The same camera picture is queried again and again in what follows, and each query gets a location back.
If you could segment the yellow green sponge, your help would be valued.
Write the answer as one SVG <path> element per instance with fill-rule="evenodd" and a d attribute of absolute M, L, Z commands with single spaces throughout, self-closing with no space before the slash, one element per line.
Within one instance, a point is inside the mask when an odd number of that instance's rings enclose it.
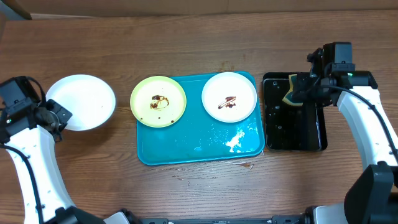
<path fill-rule="evenodd" d="M 302 106 L 303 102 L 293 99 L 294 83 L 297 81 L 297 74 L 289 75 L 289 90 L 282 101 L 290 106 Z"/>

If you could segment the white front plate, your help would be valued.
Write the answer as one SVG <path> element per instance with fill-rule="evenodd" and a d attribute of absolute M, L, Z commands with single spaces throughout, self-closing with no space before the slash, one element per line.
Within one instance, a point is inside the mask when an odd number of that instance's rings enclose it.
<path fill-rule="evenodd" d="M 116 96 L 102 79 L 92 75 L 70 75 L 54 83 L 46 97 L 72 113 L 66 128 L 86 131 L 101 126 L 116 108 Z"/>

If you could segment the yellow plate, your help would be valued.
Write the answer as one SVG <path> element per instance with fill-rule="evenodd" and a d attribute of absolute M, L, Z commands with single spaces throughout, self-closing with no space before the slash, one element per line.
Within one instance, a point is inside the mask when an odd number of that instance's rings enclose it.
<path fill-rule="evenodd" d="M 187 97 L 182 86 L 165 76 L 153 76 L 140 81 L 130 97 L 134 117 L 152 128 L 174 124 L 184 114 L 186 106 Z"/>

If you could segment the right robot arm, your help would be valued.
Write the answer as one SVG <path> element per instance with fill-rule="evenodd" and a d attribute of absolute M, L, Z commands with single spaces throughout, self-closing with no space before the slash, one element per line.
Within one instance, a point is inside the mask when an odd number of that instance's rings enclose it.
<path fill-rule="evenodd" d="M 344 116 L 363 164 L 363 173 L 342 203 L 307 210 L 312 223 L 397 223 L 397 134 L 367 71 L 289 75 L 285 101 L 330 101 Z"/>

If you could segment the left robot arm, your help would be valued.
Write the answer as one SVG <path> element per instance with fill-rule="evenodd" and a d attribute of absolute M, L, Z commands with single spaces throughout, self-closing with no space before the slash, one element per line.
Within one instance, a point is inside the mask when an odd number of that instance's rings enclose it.
<path fill-rule="evenodd" d="M 99 218 L 75 206 L 55 158 L 56 138 L 71 113 L 49 100 L 46 106 L 8 107 L 2 114 L 1 147 L 15 165 L 24 203 L 24 223 L 140 223 L 121 209 Z"/>

